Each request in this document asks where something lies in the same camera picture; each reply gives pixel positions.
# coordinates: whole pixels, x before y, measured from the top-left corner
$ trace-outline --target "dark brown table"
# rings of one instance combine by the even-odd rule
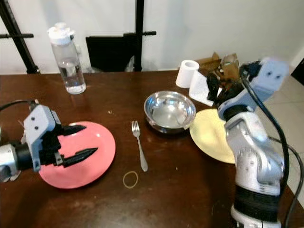
[[[143,103],[156,91],[173,90],[176,71],[85,75],[87,89],[69,95],[59,75],[14,75],[0,78],[0,103],[37,98],[54,109],[62,124],[93,121],[108,128],[116,141],[109,170],[95,182],[74,190],[46,184],[32,170],[15,182],[0,184],[1,223],[4,228],[226,228],[235,193],[235,167],[204,154],[189,131],[168,136],[145,121]],[[194,102],[197,111],[209,108]],[[0,114],[1,143],[19,139],[18,120],[29,114],[26,105]],[[149,164],[143,172],[131,120],[138,120]],[[133,189],[124,187],[128,171],[139,174]],[[293,194],[285,190],[279,217],[284,219]],[[304,210],[297,203],[290,227],[304,226]]]

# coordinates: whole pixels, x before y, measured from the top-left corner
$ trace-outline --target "black metal stand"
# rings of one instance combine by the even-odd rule
[[[29,49],[24,42],[23,38],[34,37],[33,34],[22,34],[18,24],[16,23],[15,17],[11,11],[9,2],[7,0],[0,0],[0,16],[3,20],[3,23],[6,29],[9,32],[9,35],[2,34],[1,38],[13,38],[14,43],[18,49],[18,52],[21,55],[21,58],[27,68],[28,74],[39,74],[40,71],[38,66],[35,65]]]
[[[142,70],[143,36],[154,36],[156,31],[143,32],[144,0],[136,0],[135,33],[124,33],[125,36],[135,36],[134,71]]]

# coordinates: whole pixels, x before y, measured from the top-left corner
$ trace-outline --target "rubber band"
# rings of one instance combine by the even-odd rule
[[[128,175],[131,174],[131,173],[134,173],[134,174],[135,174],[135,176],[136,176],[136,181],[135,181],[135,184],[134,184],[134,185],[129,186],[129,185],[127,185],[127,184],[124,182],[124,179],[125,179],[126,176],[128,176]],[[127,189],[132,189],[132,188],[134,188],[134,187],[137,185],[137,182],[138,182],[138,175],[137,175],[137,173],[136,173],[135,171],[127,172],[127,173],[123,176],[123,185],[124,185]]]

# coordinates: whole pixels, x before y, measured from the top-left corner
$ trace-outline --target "metal bowl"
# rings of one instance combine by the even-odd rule
[[[193,102],[183,94],[160,91],[146,99],[144,112],[149,124],[157,131],[179,133],[189,128],[196,109]]]

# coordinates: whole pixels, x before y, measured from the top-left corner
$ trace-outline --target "plastic bottle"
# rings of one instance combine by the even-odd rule
[[[85,91],[86,83],[82,74],[76,47],[73,43],[74,31],[63,22],[56,23],[48,31],[53,53],[66,90],[70,94]]]

